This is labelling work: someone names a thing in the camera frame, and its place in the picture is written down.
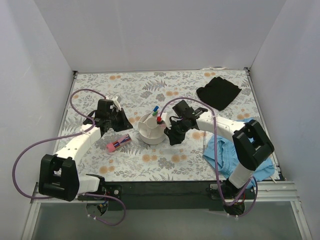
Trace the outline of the green capped white marker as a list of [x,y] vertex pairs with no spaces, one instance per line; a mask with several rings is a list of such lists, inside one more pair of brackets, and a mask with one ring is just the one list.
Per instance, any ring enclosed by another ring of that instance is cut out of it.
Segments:
[[151,114],[151,118],[156,118],[157,115],[158,115],[158,112],[157,112],[157,111],[156,111],[156,112],[153,112],[153,113]]

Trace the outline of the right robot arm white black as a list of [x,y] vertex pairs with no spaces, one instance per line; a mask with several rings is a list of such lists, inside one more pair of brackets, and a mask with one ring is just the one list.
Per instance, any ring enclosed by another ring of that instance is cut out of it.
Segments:
[[255,170],[275,150],[265,130],[256,120],[240,122],[217,116],[213,108],[204,102],[201,107],[193,109],[187,104],[187,97],[178,97],[176,101],[174,116],[167,116],[162,110],[156,118],[158,125],[165,126],[164,133],[170,145],[181,144],[191,129],[210,132],[215,138],[221,136],[231,141],[239,163],[224,184],[219,180],[216,183],[221,195],[227,193],[232,199],[239,198]]

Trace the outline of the thin purple gel pen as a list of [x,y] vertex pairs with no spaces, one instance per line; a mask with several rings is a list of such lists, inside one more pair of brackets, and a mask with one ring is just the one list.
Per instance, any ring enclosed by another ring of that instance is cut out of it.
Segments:
[[204,153],[205,149],[206,149],[206,135],[207,135],[207,132],[204,131],[203,132],[203,135],[202,135],[202,153]]

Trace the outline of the white round divided organizer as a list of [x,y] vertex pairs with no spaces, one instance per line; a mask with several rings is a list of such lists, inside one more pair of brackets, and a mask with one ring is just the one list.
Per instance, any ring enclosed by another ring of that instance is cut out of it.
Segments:
[[157,119],[147,113],[138,121],[138,132],[143,142],[148,145],[158,145],[165,140],[164,129],[157,124]]

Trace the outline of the pink pack of pens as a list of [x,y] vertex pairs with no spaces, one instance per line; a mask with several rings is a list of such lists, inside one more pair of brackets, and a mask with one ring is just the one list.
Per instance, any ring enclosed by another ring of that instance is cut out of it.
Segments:
[[132,141],[132,138],[129,134],[121,136],[118,140],[110,142],[106,145],[106,149],[109,153],[114,152],[115,150],[129,144]]

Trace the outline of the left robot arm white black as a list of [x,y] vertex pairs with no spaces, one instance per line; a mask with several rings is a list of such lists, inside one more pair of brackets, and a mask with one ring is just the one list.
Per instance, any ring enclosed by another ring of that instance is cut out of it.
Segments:
[[41,159],[38,191],[42,195],[73,201],[78,195],[89,193],[95,200],[106,196],[105,179],[95,174],[78,175],[78,165],[87,151],[109,129],[121,132],[133,126],[119,103],[119,97],[100,99],[97,110],[89,113],[80,135],[73,137],[53,155]]

